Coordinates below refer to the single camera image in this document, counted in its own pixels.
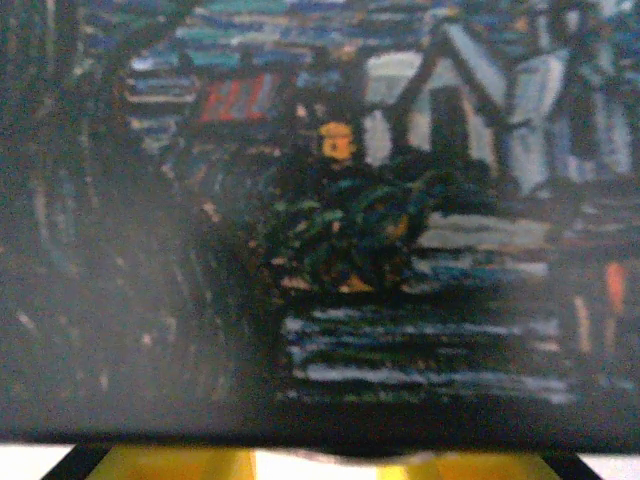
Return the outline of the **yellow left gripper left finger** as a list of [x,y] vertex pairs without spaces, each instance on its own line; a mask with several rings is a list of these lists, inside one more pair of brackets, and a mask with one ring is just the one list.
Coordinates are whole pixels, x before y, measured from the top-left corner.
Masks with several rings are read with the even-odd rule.
[[236,448],[76,446],[49,479],[245,479],[256,477],[252,451]]

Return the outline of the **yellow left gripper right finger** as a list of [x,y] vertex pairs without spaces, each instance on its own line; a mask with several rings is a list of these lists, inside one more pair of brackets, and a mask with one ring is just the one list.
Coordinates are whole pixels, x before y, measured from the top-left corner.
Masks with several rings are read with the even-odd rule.
[[588,480],[598,474],[577,455],[454,453],[376,468],[378,480]]

